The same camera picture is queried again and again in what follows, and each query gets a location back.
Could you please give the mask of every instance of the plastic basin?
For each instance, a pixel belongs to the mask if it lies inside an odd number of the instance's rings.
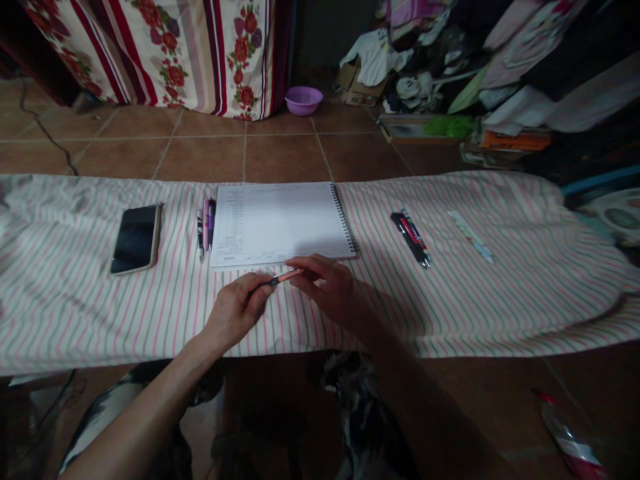
[[[285,95],[287,108],[298,117],[307,117],[315,112],[322,98],[320,90],[312,87],[291,87]]]

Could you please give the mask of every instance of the hand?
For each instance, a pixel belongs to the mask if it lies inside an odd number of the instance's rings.
[[[272,275],[247,273],[220,290],[207,324],[198,335],[208,348],[220,349],[221,355],[248,334],[265,312],[273,287],[263,285],[249,294],[272,278]]]
[[[346,328],[363,340],[363,326],[376,315],[355,288],[355,280],[344,265],[314,253],[285,262],[290,267],[304,268],[305,274],[290,280],[306,293],[332,322]],[[313,282],[323,280],[320,286]]]

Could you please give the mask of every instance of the black smartphone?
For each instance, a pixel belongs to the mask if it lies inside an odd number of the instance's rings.
[[[162,205],[126,210],[111,258],[112,275],[146,270],[155,265]]]

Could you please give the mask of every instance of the red bottle cap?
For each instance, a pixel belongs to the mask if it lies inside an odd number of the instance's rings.
[[[550,395],[548,393],[544,393],[542,390],[538,390],[538,389],[533,389],[532,392],[536,396],[536,398],[538,398],[538,400],[540,400],[540,401],[543,401],[543,402],[548,403],[550,405],[557,405],[558,404],[558,400],[556,400],[553,395]]]

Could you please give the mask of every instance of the floral fabric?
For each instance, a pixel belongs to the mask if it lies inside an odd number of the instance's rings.
[[[291,0],[22,3],[78,82],[102,101],[252,121],[284,100]]]

